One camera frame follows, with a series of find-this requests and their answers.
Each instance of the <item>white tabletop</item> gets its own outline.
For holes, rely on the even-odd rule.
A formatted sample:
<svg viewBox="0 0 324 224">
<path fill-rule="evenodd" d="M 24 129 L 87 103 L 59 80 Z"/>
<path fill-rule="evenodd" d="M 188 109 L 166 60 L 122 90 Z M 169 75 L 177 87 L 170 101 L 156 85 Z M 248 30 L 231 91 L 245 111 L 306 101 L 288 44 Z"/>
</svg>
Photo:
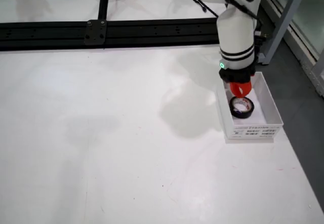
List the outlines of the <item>white tabletop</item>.
<svg viewBox="0 0 324 224">
<path fill-rule="evenodd" d="M 2 22 L 97 16 L 98 0 L 32 0 L 35 17 L 0 1 Z M 110 20 L 211 17 L 190 0 L 110 1 Z M 323 223 L 283 130 L 225 142 L 217 53 L 1 53 L 0 223 Z"/>
</svg>

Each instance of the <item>white cardboard box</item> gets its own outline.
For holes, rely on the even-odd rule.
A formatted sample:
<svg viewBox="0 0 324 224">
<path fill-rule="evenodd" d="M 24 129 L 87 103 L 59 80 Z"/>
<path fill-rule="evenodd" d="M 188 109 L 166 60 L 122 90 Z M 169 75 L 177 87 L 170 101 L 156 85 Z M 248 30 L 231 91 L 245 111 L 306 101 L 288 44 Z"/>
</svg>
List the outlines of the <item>white cardboard box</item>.
<svg viewBox="0 0 324 224">
<path fill-rule="evenodd" d="M 254 111 L 247 119 L 232 116 L 229 101 L 233 97 L 229 84 L 217 76 L 217 100 L 225 134 L 228 139 L 272 139 L 282 128 L 278 109 L 261 72 L 251 77 L 252 91 L 247 95 Z"/>
</svg>

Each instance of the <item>metal extrusion frame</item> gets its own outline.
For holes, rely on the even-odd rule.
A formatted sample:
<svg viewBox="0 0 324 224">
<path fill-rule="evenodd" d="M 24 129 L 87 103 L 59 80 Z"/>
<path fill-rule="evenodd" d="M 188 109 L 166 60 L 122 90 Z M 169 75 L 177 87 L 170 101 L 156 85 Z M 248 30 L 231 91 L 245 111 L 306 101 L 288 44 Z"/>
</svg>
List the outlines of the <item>metal extrusion frame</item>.
<svg viewBox="0 0 324 224">
<path fill-rule="evenodd" d="M 108 0 L 97 20 L 0 23 L 0 51 L 98 49 L 218 44 L 216 18 L 106 21 Z M 260 47 L 265 38 L 255 36 Z"/>
<path fill-rule="evenodd" d="M 276 28 L 273 33 L 273 38 L 266 45 L 264 54 L 260 54 L 259 58 L 263 57 L 263 59 L 259 59 L 259 62 L 269 64 L 280 41 L 284 38 L 300 61 L 304 72 L 313 83 L 317 93 L 320 96 L 324 96 L 324 50 L 316 61 L 315 57 L 306 51 L 307 48 L 303 49 L 303 45 L 298 42 L 299 38 L 295 35 L 293 29 L 289 28 L 301 1 L 288 0 L 281 14 L 274 9 L 271 0 L 261 1 L 261 6 L 269 14 L 270 19 L 275 22 Z"/>
</svg>

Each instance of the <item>black bracket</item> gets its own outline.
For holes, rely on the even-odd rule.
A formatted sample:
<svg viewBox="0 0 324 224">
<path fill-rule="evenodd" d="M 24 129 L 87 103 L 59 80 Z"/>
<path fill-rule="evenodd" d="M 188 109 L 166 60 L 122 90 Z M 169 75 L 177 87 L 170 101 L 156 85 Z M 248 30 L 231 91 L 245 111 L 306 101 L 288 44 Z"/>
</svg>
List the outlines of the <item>black bracket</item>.
<svg viewBox="0 0 324 224">
<path fill-rule="evenodd" d="M 85 44 L 89 46 L 103 45 L 106 41 L 106 31 L 106 20 L 89 20 L 85 34 Z"/>
</svg>

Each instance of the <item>metal pole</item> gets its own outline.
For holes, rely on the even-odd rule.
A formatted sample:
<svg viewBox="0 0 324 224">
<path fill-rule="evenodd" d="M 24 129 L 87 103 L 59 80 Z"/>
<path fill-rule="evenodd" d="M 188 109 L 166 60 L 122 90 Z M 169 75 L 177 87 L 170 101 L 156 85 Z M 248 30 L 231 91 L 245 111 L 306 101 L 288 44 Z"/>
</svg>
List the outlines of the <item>metal pole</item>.
<svg viewBox="0 0 324 224">
<path fill-rule="evenodd" d="M 98 20 L 107 19 L 108 0 L 100 0 Z"/>
<path fill-rule="evenodd" d="M 302 0 L 288 0 L 280 19 L 275 24 L 275 30 L 272 35 L 273 38 L 266 45 L 263 64 L 270 63 L 301 1 Z"/>
<path fill-rule="evenodd" d="M 320 57 L 318 59 L 318 61 L 316 62 L 316 64 L 314 65 L 312 72 L 314 73 L 314 75 L 319 78 L 321 75 L 323 75 L 323 71 L 324 71 L 324 49 L 322 51 L 322 53 L 320 54 Z"/>
</svg>

